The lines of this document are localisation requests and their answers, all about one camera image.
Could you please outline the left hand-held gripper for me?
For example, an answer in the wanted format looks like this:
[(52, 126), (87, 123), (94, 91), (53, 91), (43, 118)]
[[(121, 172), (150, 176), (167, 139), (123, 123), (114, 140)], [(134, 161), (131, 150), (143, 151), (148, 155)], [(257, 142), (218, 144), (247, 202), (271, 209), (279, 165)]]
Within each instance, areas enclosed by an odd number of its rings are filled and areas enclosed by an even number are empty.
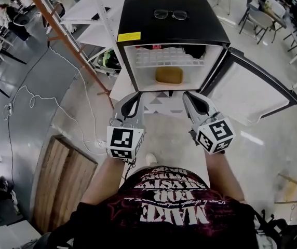
[(106, 152), (109, 157), (121, 160), (135, 160), (144, 140), (144, 99), (142, 92), (134, 92), (125, 96), (114, 107), (115, 117), (125, 118), (130, 122), (117, 118), (110, 119), (107, 127)]

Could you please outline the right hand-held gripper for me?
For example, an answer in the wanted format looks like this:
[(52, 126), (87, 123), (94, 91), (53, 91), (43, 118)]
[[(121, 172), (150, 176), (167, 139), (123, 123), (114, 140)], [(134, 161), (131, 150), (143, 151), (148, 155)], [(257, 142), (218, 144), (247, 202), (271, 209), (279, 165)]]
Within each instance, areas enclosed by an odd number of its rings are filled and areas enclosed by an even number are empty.
[(183, 104), (193, 125), (190, 135), (196, 145), (201, 145), (210, 154), (224, 153), (235, 137), (230, 120), (218, 113), (217, 107), (198, 92), (185, 91)]

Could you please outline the black mini fridge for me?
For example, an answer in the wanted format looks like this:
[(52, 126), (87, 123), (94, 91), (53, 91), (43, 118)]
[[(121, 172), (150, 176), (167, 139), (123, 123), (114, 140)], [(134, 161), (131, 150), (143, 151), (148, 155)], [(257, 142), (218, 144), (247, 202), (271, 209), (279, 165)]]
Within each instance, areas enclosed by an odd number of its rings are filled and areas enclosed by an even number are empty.
[[(188, 19), (156, 19), (155, 9), (183, 10)], [(179, 85), (159, 84), (158, 67), (136, 67), (136, 50), (206, 45), (204, 66), (172, 66), (183, 70)], [(125, 0), (117, 46), (135, 91), (195, 91), (212, 99), (219, 111), (249, 126), (297, 105), (297, 94), (231, 47), (222, 23), (206, 0)]]

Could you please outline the person's left forearm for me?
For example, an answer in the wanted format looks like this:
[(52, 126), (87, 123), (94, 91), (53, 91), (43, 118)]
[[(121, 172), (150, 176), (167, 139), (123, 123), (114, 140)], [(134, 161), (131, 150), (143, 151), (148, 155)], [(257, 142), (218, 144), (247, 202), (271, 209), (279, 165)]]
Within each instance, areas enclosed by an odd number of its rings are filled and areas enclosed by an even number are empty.
[(107, 157), (83, 194), (81, 203), (97, 205), (116, 194), (124, 166), (121, 159)]

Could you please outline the person's right forearm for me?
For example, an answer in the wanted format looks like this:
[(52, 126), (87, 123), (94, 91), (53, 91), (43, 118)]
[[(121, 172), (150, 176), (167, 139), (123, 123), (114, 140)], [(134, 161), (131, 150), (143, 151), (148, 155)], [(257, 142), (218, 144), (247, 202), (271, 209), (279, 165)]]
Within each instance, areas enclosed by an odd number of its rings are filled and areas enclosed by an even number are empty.
[(206, 166), (211, 189), (239, 202), (245, 202), (245, 196), (227, 161), (225, 154), (205, 153)]

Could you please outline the triangle patterned mat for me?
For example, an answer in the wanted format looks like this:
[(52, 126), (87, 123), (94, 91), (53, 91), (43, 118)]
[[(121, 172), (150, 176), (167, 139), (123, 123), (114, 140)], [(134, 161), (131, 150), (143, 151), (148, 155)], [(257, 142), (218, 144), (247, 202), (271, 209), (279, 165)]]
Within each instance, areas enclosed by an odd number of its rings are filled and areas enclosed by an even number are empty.
[(178, 118), (187, 118), (182, 101), (183, 91), (143, 92), (144, 112), (146, 114), (164, 114)]

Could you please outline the green black helmet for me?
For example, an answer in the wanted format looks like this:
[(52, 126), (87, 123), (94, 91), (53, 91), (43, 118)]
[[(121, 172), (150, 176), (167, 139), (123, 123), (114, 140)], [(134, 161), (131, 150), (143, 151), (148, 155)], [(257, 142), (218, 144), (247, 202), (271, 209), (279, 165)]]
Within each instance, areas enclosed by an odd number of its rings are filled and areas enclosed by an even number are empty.
[(100, 54), (97, 58), (97, 63), (100, 66), (111, 68), (113, 70), (121, 70), (122, 68), (113, 49), (109, 49)]

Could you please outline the black cloth bundle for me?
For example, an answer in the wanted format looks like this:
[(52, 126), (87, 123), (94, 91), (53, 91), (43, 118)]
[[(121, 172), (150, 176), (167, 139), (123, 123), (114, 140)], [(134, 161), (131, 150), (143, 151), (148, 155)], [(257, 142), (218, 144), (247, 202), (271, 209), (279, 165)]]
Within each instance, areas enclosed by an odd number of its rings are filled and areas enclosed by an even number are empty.
[(206, 45), (185, 45), (183, 50), (195, 59), (200, 59), (206, 53)]

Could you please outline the white metal shelf rack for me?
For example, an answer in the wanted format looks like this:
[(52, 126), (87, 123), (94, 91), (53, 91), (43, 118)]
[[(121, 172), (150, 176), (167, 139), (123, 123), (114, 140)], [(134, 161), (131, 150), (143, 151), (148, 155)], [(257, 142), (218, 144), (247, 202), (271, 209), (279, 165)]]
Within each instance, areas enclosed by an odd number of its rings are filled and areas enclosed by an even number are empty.
[(42, 0), (71, 44), (80, 51), (87, 64), (96, 71), (116, 76), (110, 68), (103, 70), (97, 58), (113, 49), (118, 60), (117, 34), (125, 0)]

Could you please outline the brown wooden coat rack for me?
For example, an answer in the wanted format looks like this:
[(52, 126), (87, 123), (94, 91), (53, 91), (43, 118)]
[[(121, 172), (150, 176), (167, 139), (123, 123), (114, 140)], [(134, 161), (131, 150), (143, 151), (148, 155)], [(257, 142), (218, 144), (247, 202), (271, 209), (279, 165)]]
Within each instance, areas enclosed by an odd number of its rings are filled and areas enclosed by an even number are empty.
[(102, 92), (98, 95), (106, 95), (108, 101), (113, 109), (113, 102), (110, 98), (110, 90), (105, 87), (101, 80), (97, 77), (97, 73), (93, 66), (89, 63), (88, 57), (84, 53), (84, 48), (79, 45), (73, 35), (67, 30), (64, 24), (61, 24), (61, 18), (57, 13), (57, 6), (53, 6), (49, 0), (32, 0), (43, 17), (52, 27), (56, 33), (56, 38), (61, 40), (78, 62), (85, 68), (85, 70), (94, 78), (95, 82), (101, 87)]

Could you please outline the black eyeglasses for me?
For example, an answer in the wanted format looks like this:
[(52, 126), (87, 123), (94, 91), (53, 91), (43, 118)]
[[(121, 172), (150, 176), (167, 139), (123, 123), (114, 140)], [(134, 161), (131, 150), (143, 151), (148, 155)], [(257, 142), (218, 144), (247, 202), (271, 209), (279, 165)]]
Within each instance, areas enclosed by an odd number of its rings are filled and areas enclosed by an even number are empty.
[(188, 19), (187, 12), (183, 10), (166, 10), (166, 9), (154, 10), (154, 17), (156, 19), (160, 19), (160, 20), (167, 19), (169, 16), (180, 21)]

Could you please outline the wooden pallet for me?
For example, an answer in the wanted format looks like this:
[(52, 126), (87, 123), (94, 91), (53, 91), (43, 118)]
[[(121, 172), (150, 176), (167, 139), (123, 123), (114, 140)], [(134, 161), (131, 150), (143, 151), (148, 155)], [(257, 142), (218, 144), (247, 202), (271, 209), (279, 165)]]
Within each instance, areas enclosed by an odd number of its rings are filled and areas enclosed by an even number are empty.
[(70, 219), (97, 167), (70, 144), (51, 137), (34, 199), (32, 224), (40, 233), (52, 232)]

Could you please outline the grey dining chair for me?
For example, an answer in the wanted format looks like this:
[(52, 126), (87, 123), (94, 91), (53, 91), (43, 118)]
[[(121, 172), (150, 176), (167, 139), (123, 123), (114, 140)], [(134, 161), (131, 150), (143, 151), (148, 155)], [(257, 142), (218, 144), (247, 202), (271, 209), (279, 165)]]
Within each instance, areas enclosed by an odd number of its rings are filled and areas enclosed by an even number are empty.
[(238, 24), (238, 25), (241, 25), (239, 34), (242, 33), (242, 30), (245, 26), (246, 21), (250, 21), (254, 25), (255, 37), (257, 37), (262, 32), (262, 35), (257, 42), (257, 44), (259, 44), (263, 39), (264, 35), (266, 34), (266, 32), (268, 31), (268, 29), (272, 26), (273, 21), (270, 18), (270, 16), (268, 16), (266, 13), (256, 8), (252, 4), (252, 1), (253, 0), (247, 0), (247, 3), (246, 3), (247, 9)]

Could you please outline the person's printed black shirt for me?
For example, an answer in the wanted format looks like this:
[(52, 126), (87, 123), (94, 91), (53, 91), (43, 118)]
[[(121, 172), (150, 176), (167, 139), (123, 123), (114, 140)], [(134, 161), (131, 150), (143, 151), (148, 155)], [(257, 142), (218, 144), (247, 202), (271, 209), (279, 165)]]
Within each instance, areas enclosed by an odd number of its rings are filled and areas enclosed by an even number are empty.
[(277, 249), (265, 221), (195, 173), (157, 166), (132, 174), (97, 205), (80, 203), (46, 249)]

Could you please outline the black office chair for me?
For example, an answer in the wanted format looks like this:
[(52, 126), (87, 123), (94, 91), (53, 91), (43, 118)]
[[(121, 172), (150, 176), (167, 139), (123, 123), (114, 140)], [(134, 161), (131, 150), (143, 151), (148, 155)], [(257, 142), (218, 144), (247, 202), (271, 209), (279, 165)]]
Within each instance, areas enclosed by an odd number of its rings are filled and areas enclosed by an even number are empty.
[(275, 219), (274, 214), (269, 221), (266, 221), (265, 209), (261, 211), (261, 218), (264, 221), (264, 230), (273, 234), (281, 247), (297, 246), (297, 224), (289, 225), (285, 219)]

